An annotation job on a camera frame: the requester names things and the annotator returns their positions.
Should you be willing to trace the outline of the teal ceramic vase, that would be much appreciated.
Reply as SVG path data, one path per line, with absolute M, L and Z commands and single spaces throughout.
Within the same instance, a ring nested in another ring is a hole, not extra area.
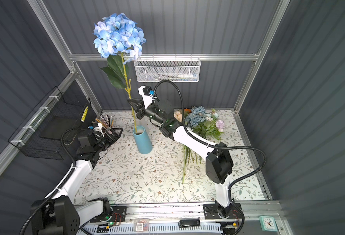
M 151 140 L 143 126 L 136 126 L 133 130 L 133 136 L 137 149 L 141 154 L 149 154 L 152 151 Z

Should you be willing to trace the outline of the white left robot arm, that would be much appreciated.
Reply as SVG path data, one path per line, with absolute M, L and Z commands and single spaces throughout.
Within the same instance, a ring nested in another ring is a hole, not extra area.
M 27 227 L 34 235 L 75 235 L 87 232 L 84 226 L 97 217 L 102 223 L 115 225 L 123 217 L 111 207 L 107 198 L 93 199 L 75 208 L 73 200 L 86 176 L 94 169 L 100 153 L 108 150 L 122 135 L 122 128 L 110 128 L 105 133 L 99 127 L 77 129 L 80 143 L 76 155 L 69 154 L 73 163 L 59 184 L 43 199 L 31 206 L 31 215 L 20 230 L 25 234 Z

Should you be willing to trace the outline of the dusty blue rose bunch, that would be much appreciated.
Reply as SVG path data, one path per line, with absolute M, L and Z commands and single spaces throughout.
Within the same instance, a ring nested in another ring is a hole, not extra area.
M 185 117 L 185 124 L 190 128 L 195 128 L 206 121 L 206 109 L 203 106 L 196 106 Z

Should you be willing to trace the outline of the blue hydrangea flower stem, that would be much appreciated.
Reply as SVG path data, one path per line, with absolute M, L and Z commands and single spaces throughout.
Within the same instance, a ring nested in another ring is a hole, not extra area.
M 97 22 L 93 34 L 96 36 L 93 41 L 95 49 L 107 61 L 107 66 L 101 67 L 101 71 L 114 88 L 125 90 L 131 99 L 131 78 L 127 64 L 142 55 L 142 45 L 147 42 L 143 29 L 124 13 L 114 13 Z

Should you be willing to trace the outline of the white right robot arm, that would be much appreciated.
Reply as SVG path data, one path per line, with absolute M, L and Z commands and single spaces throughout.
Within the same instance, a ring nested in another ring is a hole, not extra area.
M 161 124 L 160 132 L 167 138 L 185 145 L 205 160 L 206 175 L 214 183 L 216 190 L 216 212 L 221 218 L 233 214 L 235 206 L 229 195 L 230 178 L 233 160 L 224 143 L 212 143 L 197 134 L 186 131 L 183 123 L 174 117 L 174 109 L 169 102 L 147 105 L 140 99 L 128 99 L 127 102 L 135 111 L 138 119 L 148 117 Z

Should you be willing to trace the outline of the purple white flower bunch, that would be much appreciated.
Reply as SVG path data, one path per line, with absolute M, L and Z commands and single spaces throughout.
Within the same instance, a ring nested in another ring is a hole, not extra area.
M 224 121 L 219 118 L 215 109 L 209 113 L 199 113 L 198 120 L 195 122 L 194 132 L 204 139 L 221 140 L 224 131 Z

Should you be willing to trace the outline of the white rose stem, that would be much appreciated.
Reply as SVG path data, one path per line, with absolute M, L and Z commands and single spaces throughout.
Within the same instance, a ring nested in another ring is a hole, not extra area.
M 201 163 L 201 157 L 194 151 L 192 151 L 189 147 L 183 145 L 184 149 L 184 160 L 183 160 L 183 171 L 182 171 L 182 184 L 185 182 L 186 178 L 186 171 L 187 171 L 187 165 L 190 161 L 199 164 Z

